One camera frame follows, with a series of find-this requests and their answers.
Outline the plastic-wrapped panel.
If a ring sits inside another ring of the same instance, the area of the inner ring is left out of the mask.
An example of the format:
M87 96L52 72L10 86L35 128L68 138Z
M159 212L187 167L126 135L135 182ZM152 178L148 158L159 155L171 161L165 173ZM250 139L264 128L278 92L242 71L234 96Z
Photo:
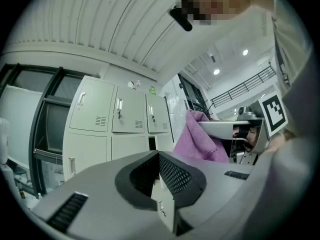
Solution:
M173 142L176 143L186 124L186 104L183 98L165 92L165 99L168 108L169 120L173 136Z

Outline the white cabinet door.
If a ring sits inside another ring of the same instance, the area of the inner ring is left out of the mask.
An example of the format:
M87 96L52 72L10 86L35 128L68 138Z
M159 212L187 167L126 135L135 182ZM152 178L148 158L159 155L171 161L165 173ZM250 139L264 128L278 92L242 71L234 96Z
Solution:
M112 160L146 152L146 137L143 136L114 136L111 138Z

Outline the cream t-shirt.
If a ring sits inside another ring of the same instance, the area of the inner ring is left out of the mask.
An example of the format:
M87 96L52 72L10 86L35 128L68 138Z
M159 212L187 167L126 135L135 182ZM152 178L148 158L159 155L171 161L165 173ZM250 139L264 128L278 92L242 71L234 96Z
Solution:
M278 88L285 96L296 79L317 63L305 24L287 0L273 0L272 15Z

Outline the person's right forearm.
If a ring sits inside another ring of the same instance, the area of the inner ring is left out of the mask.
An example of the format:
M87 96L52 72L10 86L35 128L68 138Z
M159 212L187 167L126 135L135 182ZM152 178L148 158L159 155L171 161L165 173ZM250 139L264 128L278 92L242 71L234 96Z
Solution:
M272 136L266 151L268 152L276 152L280 149L287 141L295 138L296 135L293 134L291 131L284 129L280 132L277 132L275 135Z

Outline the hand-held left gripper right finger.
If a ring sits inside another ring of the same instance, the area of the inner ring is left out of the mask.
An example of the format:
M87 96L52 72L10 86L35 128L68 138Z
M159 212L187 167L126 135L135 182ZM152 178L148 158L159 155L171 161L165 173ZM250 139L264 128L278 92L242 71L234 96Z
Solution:
M158 154L158 215L181 235L196 228L235 195L252 165L220 163L161 151Z

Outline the white metal locker cabinet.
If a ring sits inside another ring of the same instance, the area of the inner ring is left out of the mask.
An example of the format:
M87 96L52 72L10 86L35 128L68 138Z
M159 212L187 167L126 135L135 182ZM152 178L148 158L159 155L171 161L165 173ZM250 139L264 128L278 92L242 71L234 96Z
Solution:
M75 93L65 125L66 180L91 166L114 161L112 137L146 137L145 152L151 150L151 141L158 150L171 151L174 144L166 101L154 94L86 76Z

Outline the black window frame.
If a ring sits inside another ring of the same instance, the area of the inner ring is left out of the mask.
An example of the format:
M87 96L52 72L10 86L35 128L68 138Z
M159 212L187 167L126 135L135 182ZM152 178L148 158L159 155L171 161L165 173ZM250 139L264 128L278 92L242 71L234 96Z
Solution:
M30 194L45 195L64 181L63 139L73 98L86 73L63 67L5 64L0 70L0 98L6 86L42 92L29 138L27 180L23 189ZM8 146L9 122L0 129L0 140Z

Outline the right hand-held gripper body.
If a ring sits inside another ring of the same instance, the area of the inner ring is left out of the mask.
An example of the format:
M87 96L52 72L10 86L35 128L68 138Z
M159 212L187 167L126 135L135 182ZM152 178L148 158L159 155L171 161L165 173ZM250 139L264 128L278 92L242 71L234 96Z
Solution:
M281 97L270 93L249 106L242 106L234 122L229 161L255 165L271 139L288 124Z

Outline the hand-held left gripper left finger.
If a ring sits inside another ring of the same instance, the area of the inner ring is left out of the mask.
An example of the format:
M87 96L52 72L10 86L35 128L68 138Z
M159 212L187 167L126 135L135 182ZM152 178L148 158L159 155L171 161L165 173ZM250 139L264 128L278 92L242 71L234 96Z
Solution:
M170 240L151 198L158 152L93 165L39 200L33 213L55 239Z

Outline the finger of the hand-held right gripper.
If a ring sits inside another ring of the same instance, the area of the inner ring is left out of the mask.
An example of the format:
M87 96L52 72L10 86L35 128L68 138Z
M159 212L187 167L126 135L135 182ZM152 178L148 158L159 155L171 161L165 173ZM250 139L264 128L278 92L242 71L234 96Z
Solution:
M223 140L245 140L246 138L234 137L234 128L240 128L241 126L249 126L250 122L247 120L230 121L230 120L218 120L218 121L201 121L198 122L199 126L204 132L211 137Z

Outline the purple cloth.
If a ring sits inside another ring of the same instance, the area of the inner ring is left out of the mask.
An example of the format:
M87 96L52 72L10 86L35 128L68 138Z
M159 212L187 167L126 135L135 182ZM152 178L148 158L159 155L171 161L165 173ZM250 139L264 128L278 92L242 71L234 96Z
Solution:
M220 139L209 136L199 125L208 122L208 117L201 111L187 110L185 126L173 148L175 155L228 163L229 157Z

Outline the white board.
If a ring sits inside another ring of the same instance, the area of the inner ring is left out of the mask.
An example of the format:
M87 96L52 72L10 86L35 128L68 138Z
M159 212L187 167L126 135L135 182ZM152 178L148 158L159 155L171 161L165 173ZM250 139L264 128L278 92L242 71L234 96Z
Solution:
M0 98L0 118L9 122L8 158L29 168L29 141L42 92L7 85Z

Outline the black metal railing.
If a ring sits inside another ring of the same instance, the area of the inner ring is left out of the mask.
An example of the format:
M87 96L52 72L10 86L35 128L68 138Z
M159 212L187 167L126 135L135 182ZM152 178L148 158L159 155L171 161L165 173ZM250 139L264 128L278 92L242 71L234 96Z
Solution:
M229 89L228 91L216 96L215 98L212 98L210 101L212 103L212 106L214 108L217 108L221 105L224 105L230 101L233 101L235 98L238 98L245 93L248 93L249 91L253 90L257 86L265 83L272 77L276 75L276 70L269 65L259 73L255 74L251 78L247 79L246 81L236 85L232 89Z

